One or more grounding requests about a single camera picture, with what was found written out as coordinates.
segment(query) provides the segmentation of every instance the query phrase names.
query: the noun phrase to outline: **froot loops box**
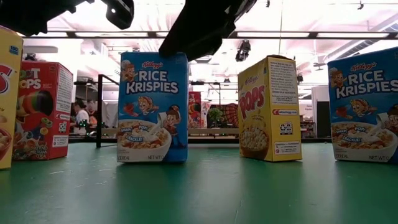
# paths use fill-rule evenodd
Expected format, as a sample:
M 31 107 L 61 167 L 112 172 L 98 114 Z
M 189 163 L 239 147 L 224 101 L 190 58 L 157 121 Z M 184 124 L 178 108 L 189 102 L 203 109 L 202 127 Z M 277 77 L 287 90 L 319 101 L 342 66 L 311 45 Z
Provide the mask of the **froot loops box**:
M 302 159 L 293 60 L 271 55 L 238 76 L 240 155 L 265 161 Z
M 22 38 L 0 26 L 0 169 L 11 166 Z
M 398 48 L 328 63 L 335 159 L 398 163 Z
M 72 88 L 73 75 L 63 65 L 22 62 L 13 159 L 67 155 Z
M 118 161 L 184 162 L 188 144 L 188 60 L 152 52 L 121 55 Z

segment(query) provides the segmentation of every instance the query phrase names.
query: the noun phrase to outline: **cereal bowl image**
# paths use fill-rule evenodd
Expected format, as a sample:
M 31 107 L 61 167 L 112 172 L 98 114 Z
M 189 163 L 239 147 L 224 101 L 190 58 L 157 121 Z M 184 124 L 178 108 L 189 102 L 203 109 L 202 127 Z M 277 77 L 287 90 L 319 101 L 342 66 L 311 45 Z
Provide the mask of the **cereal bowl image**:
M 0 128 L 0 160 L 7 154 L 10 145 L 11 135 L 3 128 Z
M 269 136 L 260 128 L 249 127 L 239 134 L 239 144 L 242 156 L 263 160 L 268 153 Z
M 172 142 L 165 128 L 137 119 L 120 120 L 117 139 L 118 156 L 129 156 L 129 161 L 142 161 L 143 158 L 151 158 L 153 162 L 162 161 Z
M 398 137 L 388 129 L 360 122 L 336 122 L 331 125 L 335 154 L 346 160 L 387 162 L 398 147 Z

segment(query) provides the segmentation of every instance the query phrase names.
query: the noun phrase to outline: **ceiling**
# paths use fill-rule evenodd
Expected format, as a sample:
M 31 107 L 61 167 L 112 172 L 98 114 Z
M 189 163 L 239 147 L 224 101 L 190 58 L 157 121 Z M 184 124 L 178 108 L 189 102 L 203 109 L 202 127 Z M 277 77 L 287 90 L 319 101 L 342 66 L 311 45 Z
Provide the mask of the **ceiling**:
M 184 0 L 134 0 L 135 15 L 132 26 L 127 31 L 168 31 L 181 11 Z M 378 32 L 398 22 L 397 0 L 257 0 L 254 7 L 236 23 L 237 31 L 350 31 Z M 117 31 L 105 18 L 106 5 L 97 0 L 93 4 L 84 2 L 77 12 L 66 12 L 49 21 L 49 30 L 65 31 Z M 139 48 L 141 52 L 158 51 L 162 39 L 97 39 L 82 41 L 80 54 L 89 54 L 90 49 L 107 48 L 106 59 L 99 56 L 73 56 L 80 61 L 79 75 L 96 77 L 98 73 L 111 73 L 117 69 L 119 54 Z M 241 40 L 226 39 L 209 63 L 191 64 L 191 80 L 222 82 L 229 77 L 236 82 L 236 75 L 270 54 L 295 58 L 297 70 L 308 85 L 327 83 L 325 66 L 314 67 L 315 62 L 323 63 L 337 51 L 352 48 L 361 41 L 350 40 L 270 40 L 249 39 L 251 51 L 244 62 L 236 62 L 235 55 Z M 29 40 L 26 45 L 64 45 L 63 40 Z M 396 40 L 383 40 L 362 49 L 377 50 L 398 45 Z M 50 60 L 51 56 L 41 55 Z

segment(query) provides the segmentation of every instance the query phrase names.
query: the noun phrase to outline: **pipe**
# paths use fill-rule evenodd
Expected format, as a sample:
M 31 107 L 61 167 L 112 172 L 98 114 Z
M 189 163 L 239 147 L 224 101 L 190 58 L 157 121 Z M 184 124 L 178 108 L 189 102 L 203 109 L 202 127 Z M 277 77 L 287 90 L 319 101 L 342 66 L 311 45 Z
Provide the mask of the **pipe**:
M 380 23 L 379 25 L 375 26 L 373 29 L 371 29 L 369 31 L 370 32 L 398 32 L 398 14 L 395 14 L 394 16 L 390 17 L 389 19 Z M 340 47 L 339 49 L 335 50 L 334 52 L 325 56 L 324 62 L 327 63 L 332 60 L 348 57 L 350 55 L 355 54 L 356 52 L 359 52 L 360 50 L 365 49 L 366 47 L 369 47 L 370 45 L 375 44 L 378 41 L 379 40 L 371 40 L 371 39 L 365 40 L 362 42 L 360 42 L 358 40 L 352 40 L 352 41 L 348 42 L 347 44 L 343 45 L 342 47 Z

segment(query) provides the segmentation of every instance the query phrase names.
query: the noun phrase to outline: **pops logo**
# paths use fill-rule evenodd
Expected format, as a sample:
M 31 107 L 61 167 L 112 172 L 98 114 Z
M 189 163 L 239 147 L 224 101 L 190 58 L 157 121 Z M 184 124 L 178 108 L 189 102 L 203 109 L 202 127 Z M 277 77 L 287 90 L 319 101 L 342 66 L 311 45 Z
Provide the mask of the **pops logo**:
M 243 119 L 246 119 L 247 112 L 264 105 L 264 89 L 264 85 L 254 87 L 251 91 L 247 91 L 244 96 L 240 97 L 239 105 Z
M 7 65 L 0 65 L 0 94 L 7 92 L 9 88 L 9 77 L 12 75 L 14 69 Z

